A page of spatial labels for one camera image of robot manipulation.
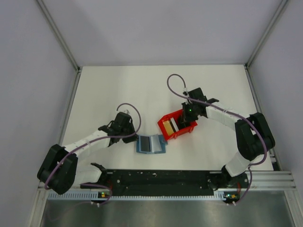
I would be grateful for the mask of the red plastic bin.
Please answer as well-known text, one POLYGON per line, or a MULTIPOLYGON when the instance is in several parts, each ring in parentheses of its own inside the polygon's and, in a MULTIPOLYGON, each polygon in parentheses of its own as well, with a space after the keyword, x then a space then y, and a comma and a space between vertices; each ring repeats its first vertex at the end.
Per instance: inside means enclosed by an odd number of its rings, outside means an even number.
POLYGON ((197 126, 196 121, 193 122, 183 121, 182 109, 164 115, 157 122, 157 124, 166 141, 170 139, 176 139, 177 137, 186 133, 191 133, 194 130, 194 128, 197 126))

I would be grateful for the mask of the black credit card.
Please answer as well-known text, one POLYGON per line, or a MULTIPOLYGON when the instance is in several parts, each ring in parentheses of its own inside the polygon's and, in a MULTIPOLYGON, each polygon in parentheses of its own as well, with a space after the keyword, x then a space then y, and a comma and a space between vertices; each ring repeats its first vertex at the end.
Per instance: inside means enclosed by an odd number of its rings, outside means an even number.
POLYGON ((147 136, 140 137, 140 150, 141 150, 141 152, 151 152, 149 137, 147 137, 147 136))

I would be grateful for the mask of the blue leather card holder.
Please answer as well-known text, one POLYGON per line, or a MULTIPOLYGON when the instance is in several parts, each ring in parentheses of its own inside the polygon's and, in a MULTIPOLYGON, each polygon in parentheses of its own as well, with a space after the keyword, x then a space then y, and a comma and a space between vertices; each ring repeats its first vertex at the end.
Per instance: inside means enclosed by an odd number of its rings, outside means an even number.
POLYGON ((136 152, 141 154, 163 154, 166 153, 166 146, 167 141, 164 139, 163 135, 156 134, 152 136, 147 136, 150 138, 150 146, 151 152, 141 152, 140 150, 140 137, 143 135, 138 136, 138 141, 136 143, 136 152))

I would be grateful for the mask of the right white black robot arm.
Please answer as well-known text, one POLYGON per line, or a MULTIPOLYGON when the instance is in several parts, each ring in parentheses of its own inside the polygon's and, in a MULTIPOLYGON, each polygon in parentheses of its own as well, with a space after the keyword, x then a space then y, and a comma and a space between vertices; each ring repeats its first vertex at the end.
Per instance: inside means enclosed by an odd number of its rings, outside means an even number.
POLYGON ((235 132, 238 151, 222 167, 221 182, 232 187, 238 182, 238 176, 245 172, 257 157, 267 155, 275 145, 275 139, 262 113, 240 114, 225 107, 219 100, 207 99, 201 88, 184 91, 187 98, 182 103, 182 118, 185 123, 198 120, 199 116, 217 121, 235 132))

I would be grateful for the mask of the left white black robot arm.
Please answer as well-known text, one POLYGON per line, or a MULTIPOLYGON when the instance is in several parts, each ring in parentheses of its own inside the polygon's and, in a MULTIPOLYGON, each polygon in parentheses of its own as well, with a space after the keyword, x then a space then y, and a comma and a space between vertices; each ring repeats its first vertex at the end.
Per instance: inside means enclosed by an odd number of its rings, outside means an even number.
POLYGON ((137 140, 133 120, 128 113, 119 112, 108 125, 99 127, 91 135, 66 146, 55 144, 50 147, 37 178, 45 189, 57 194, 66 193, 71 187, 93 183, 103 187, 107 183, 104 168, 97 163, 81 164, 97 151, 109 148, 122 140, 130 143, 137 140))

